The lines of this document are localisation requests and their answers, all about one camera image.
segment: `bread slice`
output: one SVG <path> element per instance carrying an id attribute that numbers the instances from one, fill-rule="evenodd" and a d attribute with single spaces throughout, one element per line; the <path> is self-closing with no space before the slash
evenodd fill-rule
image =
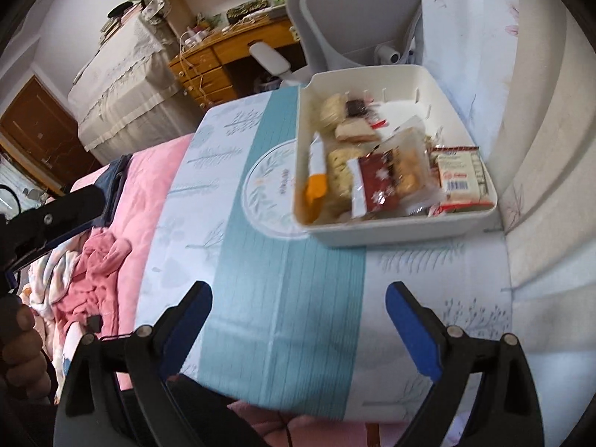
<path id="1" fill-rule="evenodd" d="M 378 141 L 378 135 L 366 119 L 362 117 L 348 118 L 336 127 L 336 139 L 348 143 L 368 143 Z"/>

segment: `clamp screw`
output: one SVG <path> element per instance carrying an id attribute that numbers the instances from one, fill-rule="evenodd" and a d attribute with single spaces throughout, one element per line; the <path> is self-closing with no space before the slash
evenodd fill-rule
<path id="1" fill-rule="evenodd" d="M 81 342 L 83 345 L 86 345 L 86 346 L 87 346 L 87 345 L 90 345 L 91 343 L 93 343 L 93 341 L 94 341 L 94 340 L 95 340 L 95 335 L 94 335 L 94 334 L 87 333 L 87 334 L 85 334 L 85 335 L 84 335 L 84 336 L 81 338 L 80 342 Z"/>
<path id="2" fill-rule="evenodd" d="M 505 334 L 505 336 L 503 336 L 503 340 L 509 345 L 509 346 L 515 346 L 518 343 L 518 339 L 517 336 L 515 336 L 514 334 L 511 333 L 507 333 Z"/>
<path id="3" fill-rule="evenodd" d="M 139 338 L 146 338 L 148 336 L 151 336 L 151 333 L 153 332 L 153 328 L 151 326 L 139 326 L 138 329 L 136 330 L 136 335 Z"/>
<path id="4" fill-rule="evenodd" d="M 447 334 L 452 338 L 461 338 L 464 335 L 464 330 L 459 326 L 449 326 L 447 328 Z"/>

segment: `white plastic basket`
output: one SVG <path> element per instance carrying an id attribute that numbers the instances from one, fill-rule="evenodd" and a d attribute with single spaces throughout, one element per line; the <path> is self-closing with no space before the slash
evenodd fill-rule
<path id="1" fill-rule="evenodd" d="M 360 96 L 366 90 L 375 101 L 386 102 L 383 114 L 390 126 L 379 130 L 383 138 L 413 116 L 425 124 L 428 134 L 441 128 L 445 146 L 473 146 L 474 142 L 430 73 L 418 65 L 360 67 L 317 74 L 300 90 L 297 117 L 296 187 L 294 216 L 309 234 L 331 247 L 392 244 L 456 237 L 479 227 L 494 212 L 497 192 L 485 167 L 489 197 L 495 204 L 484 212 L 455 213 L 439 217 L 407 217 L 367 222 L 307 225 L 303 191 L 308 180 L 309 148 L 324 99 L 336 93 Z"/>

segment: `desk drawer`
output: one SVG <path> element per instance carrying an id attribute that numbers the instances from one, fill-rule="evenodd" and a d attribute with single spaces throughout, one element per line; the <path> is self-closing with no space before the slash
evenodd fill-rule
<path id="1" fill-rule="evenodd" d="M 289 20 L 262 26 L 217 43 L 213 46 L 213 50 L 222 64 L 228 64 L 248 57 L 250 55 L 248 47 L 257 41 L 268 43 L 274 49 L 292 45 L 296 41 L 294 41 L 294 37 L 290 32 L 291 26 Z"/>
<path id="2" fill-rule="evenodd" d="M 209 72 L 210 70 L 213 70 L 217 67 L 220 67 L 220 63 L 211 49 L 205 49 L 201 50 L 200 52 L 193 53 L 182 63 L 178 57 L 174 58 L 170 63 L 170 70 L 174 73 L 178 80 L 180 80 L 180 82 L 186 82 L 193 77 L 200 76 L 201 74 Z"/>
<path id="3" fill-rule="evenodd" d="M 190 91 L 191 95 L 194 96 L 194 93 L 203 95 L 200 91 L 201 88 L 203 88 L 205 94 L 209 94 L 210 92 L 219 91 L 219 89 L 228 88 L 232 83 L 224 69 L 220 67 L 219 69 L 210 70 L 201 77 L 196 77 L 185 82 L 183 85 Z"/>
<path id="4" fill-rule="evenodd" d="M 236 91 L 234 90 L 234 88 L 232 86 L 225 88 L 225 89 L 220 89 L 219 91 L 211 92 L 210 94 L 207 94 L 207 97 L 209 98 L 211 103 L 213 103 L 211 105 L 208 104 L 205 97 L 198 91 L 194 91 L 194 92 L 191 91 L 190 95 L 192 95 L 192 97 L 195 99 L 195 101 L 197 101 L 202 108 L 218 106 L 219 104 L 223 104 L 223 103 L 229 102 L 229 101 L 234 101 L 235 99 L 238 98 L 238 95 L 236 94 Z"/>

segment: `finger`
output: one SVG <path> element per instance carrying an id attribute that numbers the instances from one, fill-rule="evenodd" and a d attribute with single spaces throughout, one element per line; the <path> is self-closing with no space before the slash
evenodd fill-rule
<path id="1" fill-rule="evenodd" d="M 44 342 L 35 330 L 19 335 L 2 350 L 2 359 L 8 365 L 20 365 L 37 357 Z"/>
<path id="2" fill-rule="evenodd" d="M 17 323 L 23 331 L 30 331 L 35 326 L 34 314 L 27 304 L 22 304 L 17 311 Z"/>
<path id="3" fill-rule="evenodd" d="M 27 396 L 31 398 L 31 400 L 37 400 L 49 395 L 50 390 L 52 390 L 50 375 L 44 373 L 37 382 L 27 387 Z"/>
<path id="4" fill-rule="evenodd" d="M 8 370 L 6 381 L 16 387 L 35 384 L 44 375 L 46 367 L 44 355 L 38 353 L 36 358 Z"/>

